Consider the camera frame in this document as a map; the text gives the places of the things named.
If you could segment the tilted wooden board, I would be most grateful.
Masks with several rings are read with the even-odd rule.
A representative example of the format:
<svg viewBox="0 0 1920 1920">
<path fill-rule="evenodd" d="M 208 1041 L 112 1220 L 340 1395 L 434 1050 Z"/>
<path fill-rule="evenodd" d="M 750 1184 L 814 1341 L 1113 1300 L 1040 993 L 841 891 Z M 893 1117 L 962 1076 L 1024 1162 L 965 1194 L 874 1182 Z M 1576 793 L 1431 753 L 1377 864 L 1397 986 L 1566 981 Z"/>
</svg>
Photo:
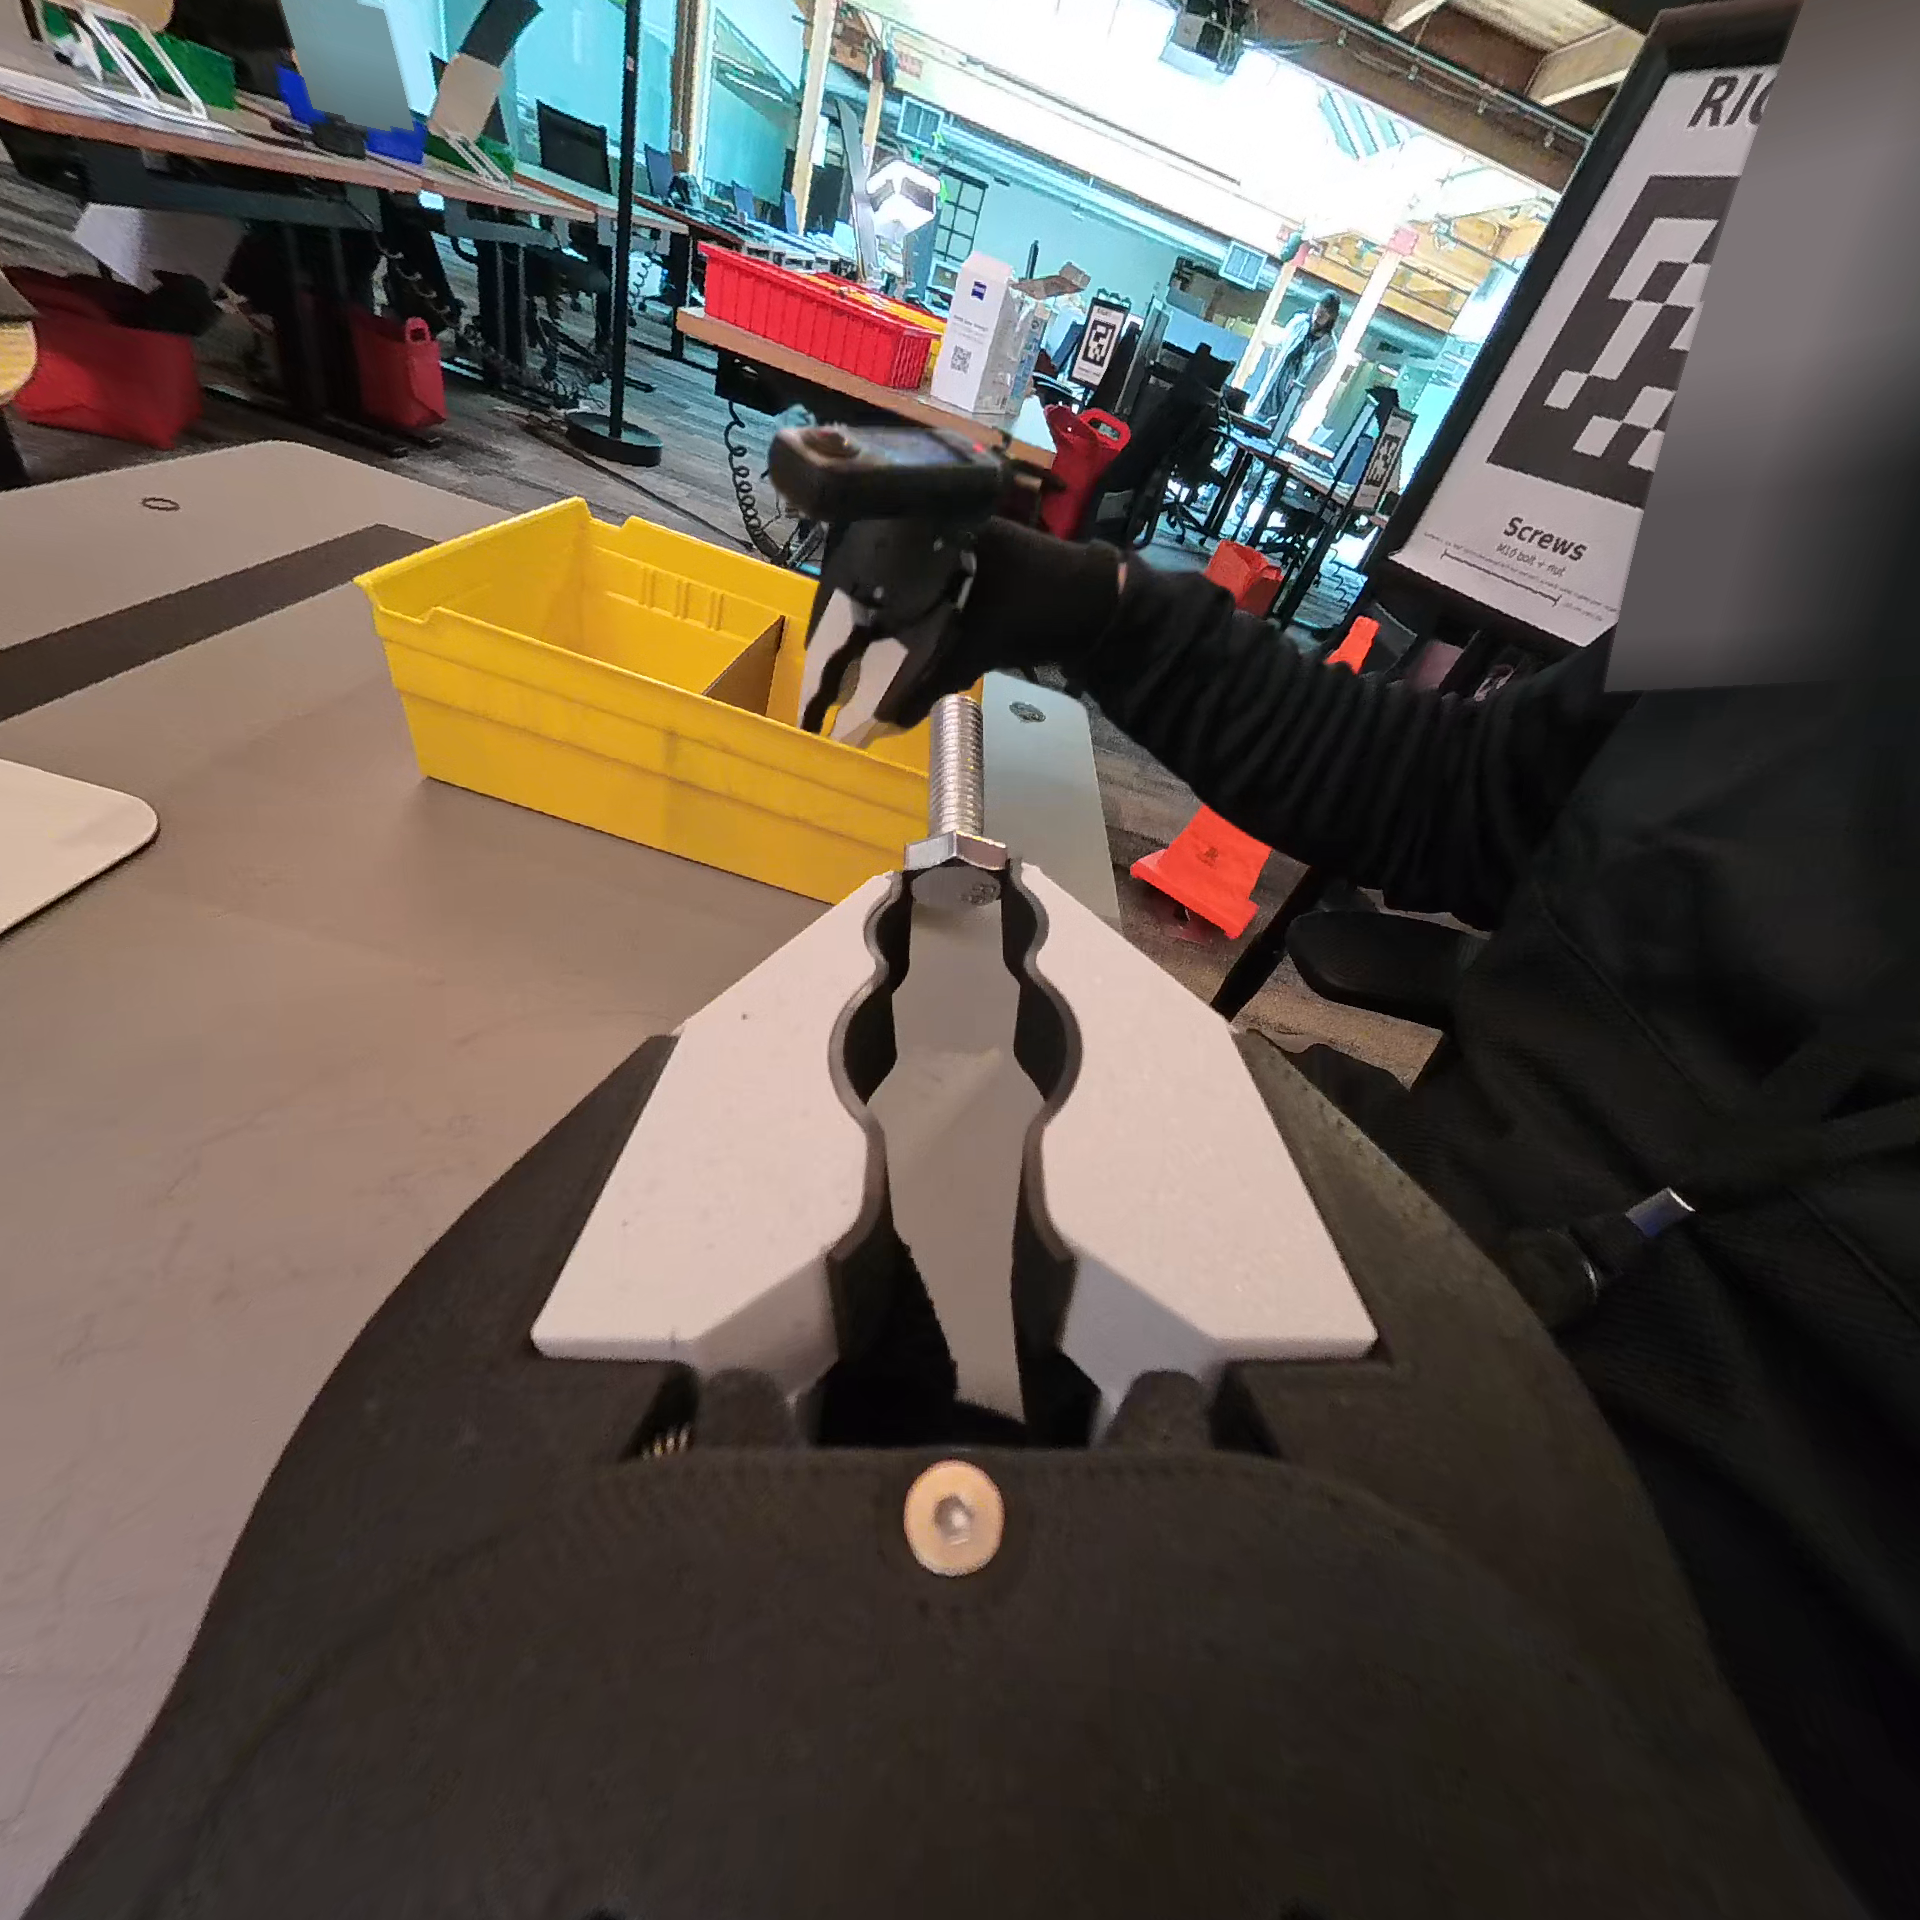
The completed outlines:
<svg viewBox="0 0 1920 1920">
<path fill-rule="evenodd" d="M 459 165 L 498 183 L 509 175 L 484 148 L 483 134 L 501 100 L 506 62 L 538 15 L 541 1 L 483 1 L 456 55 L 446 62 L 427 118 L 430 142 L 439 139 Z"/>
</svg>

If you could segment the framed marker sign board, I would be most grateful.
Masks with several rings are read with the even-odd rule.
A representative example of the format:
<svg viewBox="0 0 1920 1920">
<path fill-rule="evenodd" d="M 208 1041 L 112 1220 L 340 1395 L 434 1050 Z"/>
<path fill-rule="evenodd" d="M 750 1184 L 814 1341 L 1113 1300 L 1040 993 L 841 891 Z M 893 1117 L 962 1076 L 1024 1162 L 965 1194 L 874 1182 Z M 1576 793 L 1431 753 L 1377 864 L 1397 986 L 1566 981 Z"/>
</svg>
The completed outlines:
<svg viewBox="0 0 1920 1920">
<path fill-rule="evenodd" d="M 1800 5 L 1662 13 L 1382 542 L 1548 649 L 1620 620 L 1706 282 Z"/>
</svg>

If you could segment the silver hex bolt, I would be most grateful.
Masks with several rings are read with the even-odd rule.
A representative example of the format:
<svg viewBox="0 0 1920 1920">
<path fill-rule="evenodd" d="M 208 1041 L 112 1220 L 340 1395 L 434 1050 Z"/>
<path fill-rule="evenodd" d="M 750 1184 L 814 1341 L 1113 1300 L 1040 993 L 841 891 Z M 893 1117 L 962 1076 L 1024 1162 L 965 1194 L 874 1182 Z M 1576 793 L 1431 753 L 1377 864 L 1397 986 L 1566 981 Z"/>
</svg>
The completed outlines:
<svg viewBox="0 0 1920 1920">
<path fill-rule="evenodd" d="M 1011 853 L 987 834 L 986 718 L 973 694 L 950 694 L 930 716 L 928 827 L 903 853 L 907 888 L 926 910 L 996 904 Z"/>
</svg>

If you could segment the blue storage bin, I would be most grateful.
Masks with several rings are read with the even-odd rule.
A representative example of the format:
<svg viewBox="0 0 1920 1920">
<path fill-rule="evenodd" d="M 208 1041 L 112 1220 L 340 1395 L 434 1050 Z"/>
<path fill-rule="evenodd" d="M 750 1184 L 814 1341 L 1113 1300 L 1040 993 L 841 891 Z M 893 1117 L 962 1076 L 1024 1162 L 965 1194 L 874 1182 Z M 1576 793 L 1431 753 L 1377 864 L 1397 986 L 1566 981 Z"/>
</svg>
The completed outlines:
<svg viewBox="0 0 1920 1920">
<path fill-rule="evenodd" d="M 361 129 L 334 113 L 317 106 L 299 70 L 280 61 L 276 87 L 292 118 L 303 127 L 315 144 L 332 155 L 349 159 L 384 159 L 421 166 L 427 157 L 427 127 L 418 117 L 398 129 Z"/>
</svg>

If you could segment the brown edged desk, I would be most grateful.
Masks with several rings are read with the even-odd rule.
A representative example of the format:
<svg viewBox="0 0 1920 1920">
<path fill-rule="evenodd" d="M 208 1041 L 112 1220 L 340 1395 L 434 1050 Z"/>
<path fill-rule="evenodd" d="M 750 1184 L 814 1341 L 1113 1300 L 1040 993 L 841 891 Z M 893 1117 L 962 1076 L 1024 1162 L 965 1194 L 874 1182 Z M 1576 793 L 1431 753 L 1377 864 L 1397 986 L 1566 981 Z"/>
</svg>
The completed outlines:
<svg viewBox="0 0 1920 1920">
<path fill-rule="evenodd" d="M 1045 472 L 1054 466 L 1055 445 L 1037 397 L 1024 397 L 1011 419 L 989 419 L 945 408 L 926 390 L 885 389 L 743 327 L 715 319 L 699 306 L 678 310 L 676 332 L 686 344 L 699 343 L 715 348 L 719 356 L 715 378 L 722 397 L 731 397 L 733 389 L 756 389 L 772 397 L 779 395 L 776 409 L 803 403 L 821 419 L 885 415 L 930 428 L 950 428 L 970 435 L 979 445 L 996 445 L 1024 468 Z"/>
<path fill-rule="evenodd" d="M 373 419 L 358 376 L 348 312 L 355 307 L 346 237 L 361 234 L 392 274 L 407 266 L 390 246 L 392 214 L 475 249 L 479 307 L 453 319 L 457 371 L 495 393 L 559 405 L 552 376 L 530 365 L 526 259 L 555 254 L 558 223 L 582 211 L 558 196 L 475 175 L 441 159 L 400 165 L 292 145 L 220 121 L 167 117 L 112 89 L 4 68 L 4 154 L 30 142 L 27 173 L 77 199 L 152 214 L 220 214 L 258 237 L 285 277 L 269 303 L 279 357 L 276 397 L 250 398 L 275 419 L 386 456 L 433 445 L 423 429 Z"/>
</svg>

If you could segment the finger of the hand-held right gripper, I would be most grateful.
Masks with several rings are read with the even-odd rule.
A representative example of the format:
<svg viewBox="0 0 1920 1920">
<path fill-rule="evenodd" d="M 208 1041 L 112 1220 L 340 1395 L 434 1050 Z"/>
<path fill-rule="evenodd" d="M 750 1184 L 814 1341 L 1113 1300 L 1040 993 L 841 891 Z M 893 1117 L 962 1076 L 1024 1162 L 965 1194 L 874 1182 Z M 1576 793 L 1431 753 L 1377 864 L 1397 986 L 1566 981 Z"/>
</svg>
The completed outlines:
<svg viewBox="0 0 1920 1920">
<path fill-rule="evenodd" d="M 821 585 L 806 634 L 800 686 L 800 730 L 812 735 L 830 731 L 831 716 L 844 704 L 844 684 L 863 656 L 863 620 L 855 598 Z"/>
<path fill-rule="evenodd" d="M 867 748 L 905 731 L 911 706 L 942 656 L 942 637 L 851 630 L 831 649 L 831 739 Z"/>
</svg>

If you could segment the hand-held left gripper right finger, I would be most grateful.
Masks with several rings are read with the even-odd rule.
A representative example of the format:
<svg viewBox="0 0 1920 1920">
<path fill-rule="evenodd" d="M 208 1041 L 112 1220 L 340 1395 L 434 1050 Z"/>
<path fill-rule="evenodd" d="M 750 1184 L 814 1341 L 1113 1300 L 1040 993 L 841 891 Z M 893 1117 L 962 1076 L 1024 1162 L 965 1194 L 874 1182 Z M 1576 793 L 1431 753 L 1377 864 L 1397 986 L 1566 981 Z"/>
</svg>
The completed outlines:
<svg viewBox="0 0 1920 1920">
<path fill-rule="evenodd" d="M 1012 1325 L 1027 1425 L 1110 1428 L 1129 1389 L 1348 1362 L 1381 1331 L 1229 1022 L 1045 877 L 1005 885 L 1021 1143 Z"/>
</svg>

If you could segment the green storage bin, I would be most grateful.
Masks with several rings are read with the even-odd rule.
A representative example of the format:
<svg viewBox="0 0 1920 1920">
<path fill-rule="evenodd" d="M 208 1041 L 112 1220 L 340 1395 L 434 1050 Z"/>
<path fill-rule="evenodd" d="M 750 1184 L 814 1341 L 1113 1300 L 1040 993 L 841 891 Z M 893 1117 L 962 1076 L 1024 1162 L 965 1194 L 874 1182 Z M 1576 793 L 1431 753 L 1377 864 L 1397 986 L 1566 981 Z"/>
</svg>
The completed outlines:
<svg viewBox="0 0 1920 1920">
<path fill-rule="evenodd" d="M 30 1 L 35 36 L 87 89 L 162 117 L 237 108 L 235 65 L 169 32 L 167 1 Z"/>
</svg>

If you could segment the red storage bin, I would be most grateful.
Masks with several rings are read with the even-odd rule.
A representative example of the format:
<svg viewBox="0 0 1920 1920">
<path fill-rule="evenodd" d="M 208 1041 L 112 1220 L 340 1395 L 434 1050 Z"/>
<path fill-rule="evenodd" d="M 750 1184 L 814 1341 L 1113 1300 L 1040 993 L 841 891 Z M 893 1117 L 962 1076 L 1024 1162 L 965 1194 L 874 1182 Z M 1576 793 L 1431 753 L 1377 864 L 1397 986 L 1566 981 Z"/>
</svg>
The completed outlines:
<svg viewBox="0 0 1920 1920">
<path fill-rule="evenodd" d="M 702 303 L 712 319 L 890 390 L 920 390 L 945 321 L 844 278 L 800 273 L 704 241 Z"/>
</svg>

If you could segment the white board stand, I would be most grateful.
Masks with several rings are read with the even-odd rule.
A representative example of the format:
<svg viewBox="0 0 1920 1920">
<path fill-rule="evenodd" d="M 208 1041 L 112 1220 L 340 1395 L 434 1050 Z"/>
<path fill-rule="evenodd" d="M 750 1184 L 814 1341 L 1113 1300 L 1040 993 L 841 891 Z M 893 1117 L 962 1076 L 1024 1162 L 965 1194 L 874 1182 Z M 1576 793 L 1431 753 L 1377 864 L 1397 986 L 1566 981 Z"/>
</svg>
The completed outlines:
<svg viewBox="0 0 1920 1920">
<path fill-rule="evenodd" d="M 2 932 L 148 850 L 157 809 L 122 792 L 2 765 Z"/>
</svg>

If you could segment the person's right hand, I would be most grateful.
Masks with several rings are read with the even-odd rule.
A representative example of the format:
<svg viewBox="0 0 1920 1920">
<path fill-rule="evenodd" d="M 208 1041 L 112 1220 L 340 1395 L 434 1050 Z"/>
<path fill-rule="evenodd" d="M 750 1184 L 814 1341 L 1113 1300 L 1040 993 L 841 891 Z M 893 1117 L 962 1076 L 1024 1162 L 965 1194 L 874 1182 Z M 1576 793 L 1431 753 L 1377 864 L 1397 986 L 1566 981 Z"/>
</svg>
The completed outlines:
<svg viewBox="0 0 1920 1920">
<path fill-rule="evenodd" d="M 1117 623 L 1129 563 L 1106 542 L 1059 540 L 991 517 L 973 544 L 973 585 L 956 616 L 932 695 L 965 694 L 989 674 L 1062 676 L 1092 691 L 1097 653 Z"/>
</svg>

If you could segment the yellow storage bin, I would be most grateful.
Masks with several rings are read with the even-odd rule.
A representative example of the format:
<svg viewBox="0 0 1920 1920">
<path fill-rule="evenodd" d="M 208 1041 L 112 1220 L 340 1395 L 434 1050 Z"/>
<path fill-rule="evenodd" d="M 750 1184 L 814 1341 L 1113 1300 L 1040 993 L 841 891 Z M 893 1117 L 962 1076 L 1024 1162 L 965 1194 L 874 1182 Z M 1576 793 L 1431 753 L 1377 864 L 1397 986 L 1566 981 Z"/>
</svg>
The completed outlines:
<svg viewBox="0 0 1920 1920">
<path fill-rule="evenodd" d="M 928 727 L 800 730 L 800 571 L 566 498 L 358 585 L 429 780 L 825 904 L 926 834 Z M 778 613 L 776 716 L 707 701 Z"/>
</svg>

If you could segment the white carton box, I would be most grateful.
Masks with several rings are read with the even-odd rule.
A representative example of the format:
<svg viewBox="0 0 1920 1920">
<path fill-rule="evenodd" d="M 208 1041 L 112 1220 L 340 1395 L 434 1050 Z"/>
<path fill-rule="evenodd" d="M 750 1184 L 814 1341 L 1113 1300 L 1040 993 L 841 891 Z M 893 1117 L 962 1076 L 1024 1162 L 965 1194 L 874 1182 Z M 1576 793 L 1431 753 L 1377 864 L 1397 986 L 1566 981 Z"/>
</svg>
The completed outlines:
<svg viewBox="0 0 1920 1920">
<path fill-rule="evenodd" d="M 1008 422 L 1021 412 L 1037 337 L 1043 282 L 987 254 L 960 266 L 928 397 L 975 419 Z"/>
</svg>

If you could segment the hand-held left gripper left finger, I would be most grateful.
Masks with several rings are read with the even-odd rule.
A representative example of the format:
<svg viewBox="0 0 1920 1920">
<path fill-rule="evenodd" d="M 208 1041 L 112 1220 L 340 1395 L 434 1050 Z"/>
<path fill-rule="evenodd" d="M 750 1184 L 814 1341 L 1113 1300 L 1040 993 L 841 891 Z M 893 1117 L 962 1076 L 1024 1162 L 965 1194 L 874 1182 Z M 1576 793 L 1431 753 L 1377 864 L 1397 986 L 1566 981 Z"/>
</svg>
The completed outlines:
<svg viewBox="0 0 1920 1920">
<path fill-rule="evenodd" d="M 872 879 L 673 1030 L 534 1319 L 541 1357 L 752 1374 L 852 1445 L 954 1425 L 874 1111 L 911 935 L 905 879 Z"/>
</svg>

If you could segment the black office chair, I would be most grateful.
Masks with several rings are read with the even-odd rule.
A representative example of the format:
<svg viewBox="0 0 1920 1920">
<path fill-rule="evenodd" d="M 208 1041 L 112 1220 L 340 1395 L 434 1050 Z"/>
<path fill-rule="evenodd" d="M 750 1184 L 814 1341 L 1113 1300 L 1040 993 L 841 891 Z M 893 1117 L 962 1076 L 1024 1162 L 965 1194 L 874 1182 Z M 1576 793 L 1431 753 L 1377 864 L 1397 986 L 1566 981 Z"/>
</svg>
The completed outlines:
<svg viewBox="0 0 1920 1920">
<path fill-rule="evenodd" d="M 1143 547 L 1165 508 L 1181 460 L 1213 443 L 1232 360 L 1201 343 L 1178 365 L 1165 356 L 1148 369 L 1129 443 L 1103 475 L 1092 529 L 1121 549 Z"/>
</svg>

